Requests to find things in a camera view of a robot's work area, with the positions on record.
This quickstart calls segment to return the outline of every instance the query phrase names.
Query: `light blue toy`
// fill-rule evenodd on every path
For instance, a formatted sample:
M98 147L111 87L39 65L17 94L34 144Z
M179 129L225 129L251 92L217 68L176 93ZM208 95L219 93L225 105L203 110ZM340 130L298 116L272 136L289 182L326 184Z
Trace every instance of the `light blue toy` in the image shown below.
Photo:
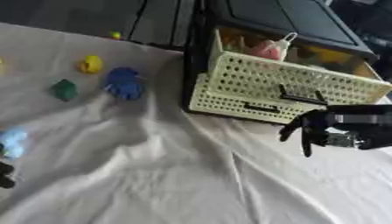
M20 158L25 148L21 142L27 138L27 133L21 129L8 129L0 131L0 144L3 156L10 159Z

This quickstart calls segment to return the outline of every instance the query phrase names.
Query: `plastic basket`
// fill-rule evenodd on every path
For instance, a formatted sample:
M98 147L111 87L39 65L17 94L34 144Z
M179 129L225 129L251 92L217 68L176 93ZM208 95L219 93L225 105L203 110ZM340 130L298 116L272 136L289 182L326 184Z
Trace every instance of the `plastic basket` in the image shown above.
M209 72L199 76L190 109L288 123L327 104L374 103L392 89L369 66L358 69L373 79L226 52L216 31Z

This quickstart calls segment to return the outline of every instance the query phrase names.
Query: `blue toy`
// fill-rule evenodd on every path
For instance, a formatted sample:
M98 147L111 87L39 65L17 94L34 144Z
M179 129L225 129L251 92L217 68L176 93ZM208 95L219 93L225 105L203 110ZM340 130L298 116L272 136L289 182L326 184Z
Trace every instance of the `blue toy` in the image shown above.
M105 81L105 90L114 97L124 100L137 100L143 92L138 72L130 67L113 69Z
M26 138L27 133L21 129L0 131L0 144L3 156L11 159L20 158L25 152L25 148L20 142Z

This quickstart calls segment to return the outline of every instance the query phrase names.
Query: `yellow object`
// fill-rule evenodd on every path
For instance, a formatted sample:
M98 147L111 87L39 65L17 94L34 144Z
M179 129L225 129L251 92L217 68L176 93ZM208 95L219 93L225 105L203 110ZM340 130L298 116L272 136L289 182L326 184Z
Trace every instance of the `yellow object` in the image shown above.
M121 39L121 33L119 31L112 31L110 33L110 36L112 37L112 39Z
M329 49L324 49L316 46L309 46L308 49L314 53L317 53L321 61L324 63L338 62L344 63L348 61L352 56L345 52L337 52Z
M79 69L84 74L96 74L103 68L103 61L96 55L88 55L79 63Z

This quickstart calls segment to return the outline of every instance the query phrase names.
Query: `drawer handle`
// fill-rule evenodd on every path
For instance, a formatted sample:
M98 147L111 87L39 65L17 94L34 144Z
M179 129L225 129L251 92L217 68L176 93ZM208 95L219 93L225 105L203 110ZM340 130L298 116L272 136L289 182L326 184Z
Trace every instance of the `drawer handle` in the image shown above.
M321 106L328 105L328 102L326 101L324 96L318 90L314 91L314 94L318 98L317 100L312 99L312 98L306 98L306 97L302 97L302 96L287 94L287 91L284 88L284 85L282 85L282 84L279 84L279 90L280 90L280 97L279 97L280 99L294 101L294 102L306 102L306 103L316 104L316 105L321 105Z
M277 109L276 106L272 106L272 108L262 108L262 107L257 107L257 106L249 105L248 102L245 102L245 105L243 105L243 107L244 107L245 109L260 110L260 111L265 111L265 112L270 112L270 113L276 113L276 114L279 114L279 113L280 113L280 110Z

